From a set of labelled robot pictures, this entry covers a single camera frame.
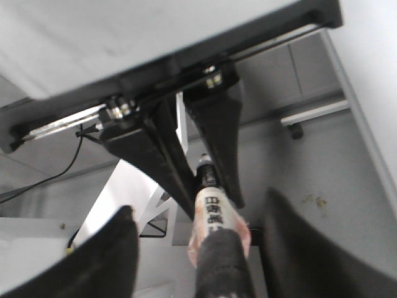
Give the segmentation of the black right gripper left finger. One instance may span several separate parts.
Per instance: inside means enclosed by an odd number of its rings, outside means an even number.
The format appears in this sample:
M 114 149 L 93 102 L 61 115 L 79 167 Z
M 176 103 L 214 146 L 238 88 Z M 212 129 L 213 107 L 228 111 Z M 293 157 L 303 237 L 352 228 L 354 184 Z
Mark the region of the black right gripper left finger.
M 131 297 L 138 258 L 138 229 L 124 205 L 70 255 L 2 296 Z

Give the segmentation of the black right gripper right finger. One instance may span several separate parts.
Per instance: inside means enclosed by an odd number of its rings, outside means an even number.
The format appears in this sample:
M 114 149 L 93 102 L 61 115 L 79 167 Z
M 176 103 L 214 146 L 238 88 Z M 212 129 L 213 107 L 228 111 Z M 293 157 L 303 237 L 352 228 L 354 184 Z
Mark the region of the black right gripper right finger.
M 298 215 L 270 188 L 262 257 L 269 297 L 396 297 L 396 279 L 360 261 Z

